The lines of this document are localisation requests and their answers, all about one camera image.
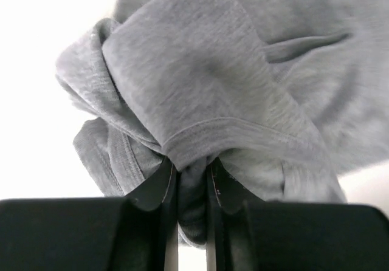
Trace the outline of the grey tank top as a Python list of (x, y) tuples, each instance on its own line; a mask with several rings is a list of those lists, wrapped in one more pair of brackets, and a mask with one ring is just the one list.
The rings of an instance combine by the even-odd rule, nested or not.
[(336, 203), (341, 174), (388, 159), (388, 0), (117, 0), (55, 76), (94, 116), (74, 147), (99, 189), (169, 158), (195, 247), (215, 158), (263, 200)]

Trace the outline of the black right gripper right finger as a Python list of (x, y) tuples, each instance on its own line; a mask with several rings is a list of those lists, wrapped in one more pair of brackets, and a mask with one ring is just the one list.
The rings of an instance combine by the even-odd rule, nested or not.
[(367, 205), (266, 202), (219, 159), (207, 175), (209, 270), (382, 271), (388, 219)]

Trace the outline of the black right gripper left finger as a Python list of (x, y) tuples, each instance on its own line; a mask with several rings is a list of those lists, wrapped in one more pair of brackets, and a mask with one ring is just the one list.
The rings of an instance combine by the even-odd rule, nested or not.
[(177, 172), (122, 197), (1, 201), (2, 270), (177, 270)]

